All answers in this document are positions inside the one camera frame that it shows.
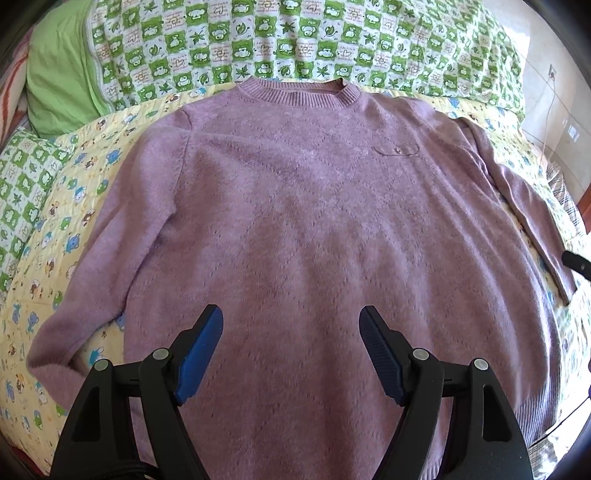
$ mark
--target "screw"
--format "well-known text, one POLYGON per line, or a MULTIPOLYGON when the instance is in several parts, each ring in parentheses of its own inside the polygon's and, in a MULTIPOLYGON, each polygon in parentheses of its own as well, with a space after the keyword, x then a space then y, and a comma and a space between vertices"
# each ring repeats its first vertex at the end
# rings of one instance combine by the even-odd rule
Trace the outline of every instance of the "screw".
POLYGON ((100 360, 97 360, 95 362, 95 370, 98 370, 99 372, 102 372, 108 366, 109 366, 109 361, 104 358, 101 358, 100 360))
POLYGON ((429 358, 429 352, 424 350, 423 348, 417 348, 413 351, 413 357, 417 360, 426 360, 429 358))
POLYGON ((474 366, 478 370, 488 370, 488 363, 486 363, 486 360, 483 360, 482 358, 477 358, 476 360, 474 360, 474 366))
POLYGON ((168 350, 166 350, 166 348, 159 348, 158 350, 154 350, 152 356, 156 360, 164 360, 166 357, 168 357, 168 350))

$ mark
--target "green pillow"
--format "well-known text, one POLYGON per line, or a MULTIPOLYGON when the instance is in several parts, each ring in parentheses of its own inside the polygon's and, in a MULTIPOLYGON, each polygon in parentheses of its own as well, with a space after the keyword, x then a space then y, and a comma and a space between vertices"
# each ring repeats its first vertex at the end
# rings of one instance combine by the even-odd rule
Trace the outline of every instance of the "green pillow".
POLYGON ((71 154, 17 128, 0 153, 0 305, 57 173, 71 154))
POLYGON ((28 115, 43 138, 72 132, 109 113, 98 95, 86 47, 86 17, 93 0, 70 0, 35 27, 27 64, 28 115))

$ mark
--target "sweater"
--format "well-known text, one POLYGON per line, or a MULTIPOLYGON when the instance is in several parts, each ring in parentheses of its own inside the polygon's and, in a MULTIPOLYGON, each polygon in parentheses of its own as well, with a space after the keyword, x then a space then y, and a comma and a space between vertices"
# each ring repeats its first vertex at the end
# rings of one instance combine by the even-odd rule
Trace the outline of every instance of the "sweater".
MULTIPOLYGON (((551 214, 482 129, 341 80, 249 79, 134 146, 28 368, 70 406, 84 380, 70 360, 99 327, 125 312, 124 358, 140 361, 215 303, 224 333, 180 409, 209 475, 368 479, 401 414, 359 334, 371 304, 441 360, 486 359, 531 443, 556 419, 560 345, 495 188, 568 302, 551 214)), ((425 478, 449 414, 444 402, 425 478)))

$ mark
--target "blue gripper pad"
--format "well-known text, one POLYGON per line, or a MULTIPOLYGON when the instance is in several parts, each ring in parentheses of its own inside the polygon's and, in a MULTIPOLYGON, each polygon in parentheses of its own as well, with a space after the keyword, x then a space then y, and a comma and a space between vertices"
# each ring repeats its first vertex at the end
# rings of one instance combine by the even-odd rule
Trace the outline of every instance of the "blue gripper pad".
POLYGON ((215 307, 181 364, 177 389, 174 392, 179 405, 183 405, 187 399, 197 393, 205 370, 222 336, 222 330, 222 311, 215 307))
MULTIPOLYGON (((384 321, 381 320, 381 322, 383 327, 387 329, 384 321)), ((363 309, 359 315, 359 333, 374 365, 375 372, 382 382, 384 393, 393 398, 398 405, 405 406, 407 393, 404 391, 402 383, 402 365, 394 356, 378 325, 366 309, 363 309)))

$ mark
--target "ribbed neckline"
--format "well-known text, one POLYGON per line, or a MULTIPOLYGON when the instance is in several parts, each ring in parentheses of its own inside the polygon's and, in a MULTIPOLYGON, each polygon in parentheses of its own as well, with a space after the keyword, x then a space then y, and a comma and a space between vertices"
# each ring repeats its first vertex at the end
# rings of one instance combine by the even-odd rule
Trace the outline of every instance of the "ribbed neckline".
POLYGON ((246 95, 263 102, 310 108, 347 107, 361 95, 361 91, 355 85, 345 84, 343 79, 309 83, 277 82, 250 77, 238 88, 246 95))

